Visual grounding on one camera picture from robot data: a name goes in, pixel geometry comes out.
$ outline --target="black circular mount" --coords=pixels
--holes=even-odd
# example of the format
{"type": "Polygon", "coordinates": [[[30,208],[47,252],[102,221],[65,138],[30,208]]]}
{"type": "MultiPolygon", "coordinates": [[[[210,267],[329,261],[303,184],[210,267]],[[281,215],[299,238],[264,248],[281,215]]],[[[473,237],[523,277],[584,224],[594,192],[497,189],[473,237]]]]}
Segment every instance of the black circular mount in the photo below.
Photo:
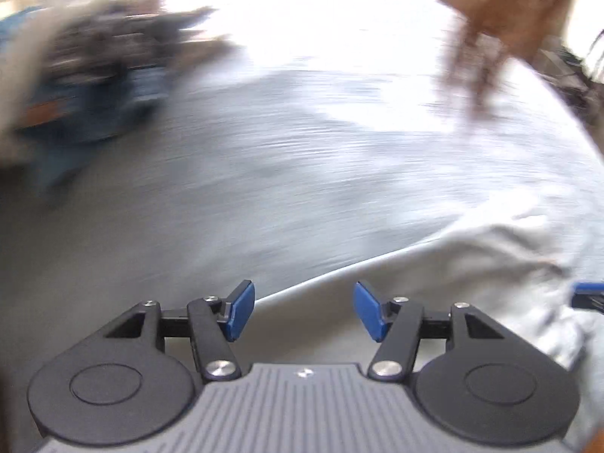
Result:
{"type": "Polygon", "coordinates": [[[151,436],[193,398],[185,366],[139,339],[84,341],[41,369],[28,390],[43,434],[90,446],[151,436]]]}
{"type": "Polygon", "coordinates": [[[477,443],[520,446],[563,433],[579,405],[575,381],[529,345],[476,340],[419,373],[415,393],[443,428],[477,443]]]}

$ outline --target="silver bolt head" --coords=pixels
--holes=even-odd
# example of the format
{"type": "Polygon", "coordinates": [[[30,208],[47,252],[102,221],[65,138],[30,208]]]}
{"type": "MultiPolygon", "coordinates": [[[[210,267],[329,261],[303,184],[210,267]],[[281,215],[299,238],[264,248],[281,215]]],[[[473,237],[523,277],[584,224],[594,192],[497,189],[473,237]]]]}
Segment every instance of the silver bolt head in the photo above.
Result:
{"type": "Polygon", "coordinates": [[[212,361],[205,367],[206,371],[215,377],[229,376],[237,371],[237,366],[232,361],[225,361],[219,359],[218,361],[212,361]]]}
{"type": "Polygon", "coordinates": [[[303,368],[300,371],[297,371],[296,374],[300,378],[310,378],[311,376],[313,376],[315,374],[315,372],[313,370],[311,370],[310,368],[303,368]]]}
{"type": "Polygon", "coordinates": [[[396,361],[378,361],[371,369],[378,376],[396,376],[403,372],[403,366],[396,361]]]}

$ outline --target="blue gripper pad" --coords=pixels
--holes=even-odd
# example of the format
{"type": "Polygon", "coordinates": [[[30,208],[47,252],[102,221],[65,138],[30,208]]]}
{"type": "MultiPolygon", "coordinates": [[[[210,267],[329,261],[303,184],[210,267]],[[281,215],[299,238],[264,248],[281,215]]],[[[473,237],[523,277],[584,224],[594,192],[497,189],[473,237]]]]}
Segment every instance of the blue gripper pad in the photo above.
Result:
{"type": "Polygon", "coordinates": [[[256,288],[254,288],[254,283],[250,281],[239,297],[231,303],[228,320],[223,328],[227,341],[234,342],[239,338],[254,310],[255,301],[256,288]]]}
{"type": "Polygon", "coordinates": [[[604,283],[576,283],[570,306],[604,313],[604,283]]]}
{"type": "Polygon", "coordinates": [[[380,302],[361,283],[354,285],[354,311],[363,322],[371,338],[382,342],[388,333],[388,323],[382,315],[380,302]]]}

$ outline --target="gray gripper base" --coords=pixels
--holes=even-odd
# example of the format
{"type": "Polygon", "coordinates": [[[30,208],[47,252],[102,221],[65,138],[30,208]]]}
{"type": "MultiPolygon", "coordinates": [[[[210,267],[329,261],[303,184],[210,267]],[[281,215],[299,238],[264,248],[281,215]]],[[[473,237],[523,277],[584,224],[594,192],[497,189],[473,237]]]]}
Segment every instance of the gray gripper base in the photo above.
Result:
{"type": "MultiPolygon", "coordinates": [[[[256,364],[240,380],[206,386],[194,407],[163,433],[110,450],[112,453],[569,451],[558,441],[502,450],[460,440],[427,421],[402,387],[370,381],[353,364],[256,364]]],[[[45,442],[39,451],[99,453],[97,448],[66,445],[56,439],[45,442]]]]}

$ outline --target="metal screw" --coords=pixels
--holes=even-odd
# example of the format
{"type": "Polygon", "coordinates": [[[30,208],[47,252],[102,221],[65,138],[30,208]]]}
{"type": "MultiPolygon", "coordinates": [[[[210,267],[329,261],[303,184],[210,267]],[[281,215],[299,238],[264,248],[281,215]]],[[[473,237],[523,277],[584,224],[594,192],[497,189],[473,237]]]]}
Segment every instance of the metal screw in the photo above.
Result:
{"type": "Polygon", "coordinates": [[[378,361],[371,369],[378,376],[396,376],[403,371],[403,366],[396,361],[378,361]]]}
{"type": "Polygon", "coordinates": [[[218,361],[208,363],[205,369],[212,376],[229,376],[237,371],[237,366],[231,361],[219,359],[218,361]]]}
{"type": "Polygon", "coordinates": [[[296,374],[298,376],[300,376],[300,378],[309,378],[312,375],[314,375],[315,372],[313,370],[311,370],[310,368],[303,368],[302,370],[298,371],[296,374]]]}

